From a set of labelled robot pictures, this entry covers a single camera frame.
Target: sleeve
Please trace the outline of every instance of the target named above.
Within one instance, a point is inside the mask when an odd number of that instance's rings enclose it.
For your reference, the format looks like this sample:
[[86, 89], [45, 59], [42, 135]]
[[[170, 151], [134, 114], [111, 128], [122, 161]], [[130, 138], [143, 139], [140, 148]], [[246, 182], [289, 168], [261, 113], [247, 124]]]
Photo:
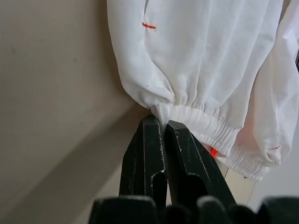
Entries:
[[145, 8], [146, 0], [107, 1], [109, 31], [121, 83], [135, 101], [150, 108], [172, 103], [174, 94], [168, 79], [152, 62], [144, 45]]
[[299, 1], [292, 0], [253, 89], [252, 133], [265, 166], [279, 165], [292, 148], [298, 117]]

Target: white fabric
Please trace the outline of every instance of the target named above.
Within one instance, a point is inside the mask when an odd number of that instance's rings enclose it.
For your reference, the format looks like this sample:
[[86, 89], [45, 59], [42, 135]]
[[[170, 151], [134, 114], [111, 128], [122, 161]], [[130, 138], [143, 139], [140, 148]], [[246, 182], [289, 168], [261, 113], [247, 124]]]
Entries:
[[221, 162], [261, 180], [289, 154], [298, 113], [299, 3], [278, 28], [282, 2], [107, 1], [124, 89], [163, 127], [186, 124]]

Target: orange stitch mark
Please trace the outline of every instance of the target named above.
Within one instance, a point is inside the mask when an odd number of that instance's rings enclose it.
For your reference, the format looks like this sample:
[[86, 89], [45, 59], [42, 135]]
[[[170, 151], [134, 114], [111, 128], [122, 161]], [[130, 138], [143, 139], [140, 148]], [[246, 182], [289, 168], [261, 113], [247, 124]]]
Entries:
[[273, 150], [273, 149], [278, 149], [280, 146], [278, 146], [278, 147], [275, 147], [275, 148], [271, 148], [270, 150]]
[[144, 22], [142, 22], [142, 25], [143, 25], [144, 27], [146, 27], [146, 28], [156, 29], [155, 26], [148, 25], [148, 24], [146, 24], [146, 23], [144, 23]]
[[217, 150], [212, 148], [211, 154], [212, 154], [213, 158], [216, 158]]

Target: beige wall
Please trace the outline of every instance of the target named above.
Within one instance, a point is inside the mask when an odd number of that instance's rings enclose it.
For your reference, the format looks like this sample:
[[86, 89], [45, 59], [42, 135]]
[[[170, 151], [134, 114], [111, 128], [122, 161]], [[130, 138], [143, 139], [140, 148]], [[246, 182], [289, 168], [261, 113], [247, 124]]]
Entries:
[[[1, 0], [0, 218], [134, 105], [119, 81], [106, 1]], [[147, 113], [134, 111], [127, 139]], [[109, 144], [98, 148], [104, 158]]]

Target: white cloth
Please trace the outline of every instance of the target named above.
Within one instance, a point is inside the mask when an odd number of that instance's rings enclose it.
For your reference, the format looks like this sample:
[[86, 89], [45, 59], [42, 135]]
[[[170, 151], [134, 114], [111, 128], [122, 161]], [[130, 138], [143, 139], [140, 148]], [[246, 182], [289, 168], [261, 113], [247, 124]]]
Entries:
[[278, 28], [282, 3], [108, 0], [124, 89], [162, 126], [186, 124], [221, 162], [261, 180], [289, 154], [298, 113], [299, 3]]

